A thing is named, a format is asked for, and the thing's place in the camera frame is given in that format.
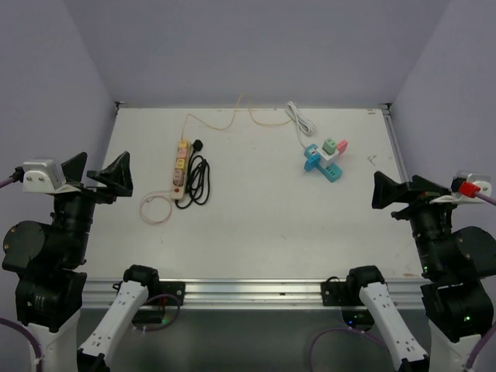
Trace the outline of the teal power strip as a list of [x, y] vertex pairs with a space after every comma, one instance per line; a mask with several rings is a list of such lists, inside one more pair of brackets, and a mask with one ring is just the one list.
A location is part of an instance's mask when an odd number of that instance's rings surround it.
[[304, 170], [309, 172], [314, 169], [317, 169], [328, 181], [336, 182], [338, 181], [342, 175], [343, 170], [337, 165], [337, 161], [330, 166], [323, 168], [319, 165], [319, 155], [315, 155], [309, 159], [306, 158]]

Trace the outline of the pink plug adapter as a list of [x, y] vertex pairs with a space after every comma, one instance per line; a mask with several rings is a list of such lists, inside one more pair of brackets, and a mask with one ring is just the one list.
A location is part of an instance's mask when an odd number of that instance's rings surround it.
[[348, 142], [344, 139], [337, 144], [336, 149], [340, 154], [343, 154], [346, 151], [347, 146]]

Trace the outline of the green plug adapter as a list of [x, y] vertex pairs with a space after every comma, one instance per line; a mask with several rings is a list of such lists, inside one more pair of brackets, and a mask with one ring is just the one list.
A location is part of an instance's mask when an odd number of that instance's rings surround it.
[[322, 149], [328, 154], [333, 155], [336, 152], [337, 142], [332, 138], [327, 138], [322, 144]]

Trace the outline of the blue plug adapter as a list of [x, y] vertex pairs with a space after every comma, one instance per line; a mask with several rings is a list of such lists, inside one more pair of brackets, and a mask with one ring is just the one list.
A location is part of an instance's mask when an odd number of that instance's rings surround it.
[[318, 152], [318, 146], [315, 144], [311, 144], [305, 148], [304, 155], [307, 159], [315, 156], [316, 154], [319, 155]]

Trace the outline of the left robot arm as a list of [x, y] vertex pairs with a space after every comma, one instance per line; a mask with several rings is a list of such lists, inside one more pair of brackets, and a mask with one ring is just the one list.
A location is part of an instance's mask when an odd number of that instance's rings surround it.
[[103, 170], [87, 170], [86, 153], [65, 162], [29, 160], [9, 178], [25, 193], [53, 198], [50, 223], [23, 221], [3, 240], [2, 268], [18, 275], [17, 322], [29, 341], [36, 371], [108, 371], [115, 350], [143, 304], [159, 299], [156, 269], [132, 265], [110, 309], [83, 343], [77, 342], [85, 262], [95, 207], [133, 193], [130, 155], [120, 154]]

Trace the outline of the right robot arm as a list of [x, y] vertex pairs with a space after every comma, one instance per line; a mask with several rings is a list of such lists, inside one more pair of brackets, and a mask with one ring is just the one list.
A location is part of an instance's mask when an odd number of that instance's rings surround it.
[[494, 204], [491, 190], [490, 177], [473, 172], [459, 172], [448, 188], [418, 175], [398, 183], [380, 171], [374, 174], [372, 208], [406, 205], [391, 217], [412, 228], [428, 281], [421, 292], [431, 349], [425, 351], [406, 326], [377, 267], [351, 269], [345, 294], [372, 315], [396, 371], [473, 371], [494, 335], [494, 306], [481, 281], [495, 275], [495, 239], [476, 226], [452, 230], [453, 210], [462, 204]]

